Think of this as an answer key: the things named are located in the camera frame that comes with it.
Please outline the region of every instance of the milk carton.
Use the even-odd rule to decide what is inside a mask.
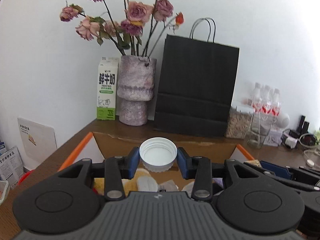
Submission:
[[[119,59],[102,57],[98,67],[97,119],[116,118],[116,88]]]

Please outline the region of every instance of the wooden table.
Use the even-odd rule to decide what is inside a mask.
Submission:
[[[99,121],[95,120],[74,135],[48,159],[46,159],[33,173],[31,173],[23,183],[9,192],[7,199],[0,206],[0,240],[9,240],[20,232],[20,228],[12,214],[12,202],[15,197],[23,190],[46,179],[54,174],[72,150],[84,138],[88,132],[102,132],[115,137],[128,137],[135,139],[147,139],[151,137],[166,137],[178,141],[197,141],[197,142],[219,142],[219,143],[241,143],[253,157],[258,160],[265,160],[278,165],[299,166],[305,165],[305,160],[301,151],[288,151],[284,147],[263,147],[255,149],[247,145],[243,140],[227,138],[201,138],[179,134],[169,134],[153,130],[153,122],[140,127],[127,126],[119,121]]]

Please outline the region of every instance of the blue gripper pad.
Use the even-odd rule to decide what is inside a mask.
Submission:
[[[276,176],[284,178],[284,179],[292,179],[292,173],[288,171],[287,168],[275,165],[273,163],[268,163],[265,161],[260,161],[262,168],[273,171]]]
[[[139,147],[134,147],[129,153],[129,179],[132,179],[136,173],[137,167],[140,162]]]
[[[188,179],[187,159],[183,154],[183,152],[180,150],[180,148],[178,148],[178,151],[177,151],[177,164],[182,177],[184,179]]]

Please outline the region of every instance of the paper document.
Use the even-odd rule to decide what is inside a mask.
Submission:
[[[0,177],[7,180],[12,189],[14,189],[19,179],[23,176],[23,165],[17,147],[0,156]]]

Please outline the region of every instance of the clear plastic container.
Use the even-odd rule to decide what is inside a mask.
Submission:
[[[248,144],[257,148],[261,148],[264,140],[270,132],[273,123],[274,116],[271,114],[255,113],[250,125]]]
[[[244,139],[249,131],[253,113],[254,109],[249,106],[231,107],[225,137]]]
[[[4,202],[4,200],[7,198],[9,194],[9,183],[7,181],[0,180],[0,205]]]

